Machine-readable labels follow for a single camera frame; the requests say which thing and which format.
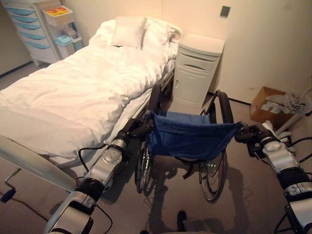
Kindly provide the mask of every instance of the light switch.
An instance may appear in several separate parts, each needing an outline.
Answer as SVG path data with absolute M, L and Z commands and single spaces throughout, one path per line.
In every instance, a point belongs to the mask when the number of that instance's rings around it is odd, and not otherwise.
M 230 12 L 229 6 L 222 6 L 220 16 L 226 18 L 229 15 L 229 12 Z

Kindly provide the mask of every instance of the bed frame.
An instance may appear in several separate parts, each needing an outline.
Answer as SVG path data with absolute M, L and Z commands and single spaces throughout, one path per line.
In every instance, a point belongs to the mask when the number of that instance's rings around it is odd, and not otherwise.
M 182 31 L 179 27 L 159 19 L 148 18 L 154 21 L 166 23 L 168 26 L 175 29 L 171 42 L 178 43 L 181 40 Z M 173 74 L 174 72 L 172 71 L 161 79 L 162 90 L 164 90 L 168 83 L 172 80 Z M 149 98 L 144 101 L 132 118 L 138 117 L 148 102 Z M 68 191 L 74 191 L 77 186 L 77 182 L 74 178 L 70 177 L 52 162 L 2 135 L 0 135 L 0 157 Z

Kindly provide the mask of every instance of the white bed sheet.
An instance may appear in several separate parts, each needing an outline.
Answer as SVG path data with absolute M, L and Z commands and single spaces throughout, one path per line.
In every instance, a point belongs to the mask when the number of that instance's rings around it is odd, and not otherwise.
M 0 134 L 74 164 L 111 133 L 127 105 L 158 82 L 176 45 L 154 53 L 95 42 L 0 92 Z
M 163 75 L 164 79 L 167 79 L 167 77 L 170 76 L 170 74 L 175 68 L 175 63 L 176 61 L 174 59 L 171 59 L 168 62 L 166 66 L 165 74 Z M 137 112 L 137 110 L 139 110 L 139 108 L 142 106 L 142 103 L 144 103 L 145 100 L 150 97 L 151 91 L 152 89 L 148 89 L 140 97 L 130 101 L 129 105 L 124 109 L 120 118 L 116 122 L 112 130 L 112 133 L 110 134 L 109 137 L 106 138 L 105 141 L 111 143 L 114 140 L 119 130 L 121 130 L 124 127 L 124 125 L 127 123 L 127 121 L 133 117 L 133 115 Z M 105 149 L 106 147 L 97 151 L 89 151 L 89 153 L 84 158 L 84 162 L 86 163 L 88 168 L 91 168 L 96 163 L 96 161 L 98 160 L 98 158 L 101 156 L 102 152 Z M 73 178 L 84 176 L 86 174 L 85 168 L 83 167 L 80 161 L 64 163 L 64 164 L 59 165 L 58 167 L 64 170 Z

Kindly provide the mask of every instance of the pillow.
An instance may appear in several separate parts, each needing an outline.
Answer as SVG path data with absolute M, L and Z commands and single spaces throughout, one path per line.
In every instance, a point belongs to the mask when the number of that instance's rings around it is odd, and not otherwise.
M 146 18 L 116 17 L 116 27 L 111 45 L 142 49 Z
M 116 21 L 114 19 L 103 22 L 97 32 L 90 38 L 89 45 L 97 45 L 101 48 L 110 46 L 115 27 Z
M 143 50 L 154 50 L 167 43 L 175 30 L 165 23 L 147 19 L 147 29 L 143 40 Z

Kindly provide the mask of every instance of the blue wheelchair seat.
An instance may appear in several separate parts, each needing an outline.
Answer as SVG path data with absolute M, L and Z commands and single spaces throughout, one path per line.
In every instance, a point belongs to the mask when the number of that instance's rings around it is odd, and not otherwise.
M 152 113 L 148 151 L 153 155 L 213 160 L 229 144 L 240 123 L 211 124 L 208 115 Z

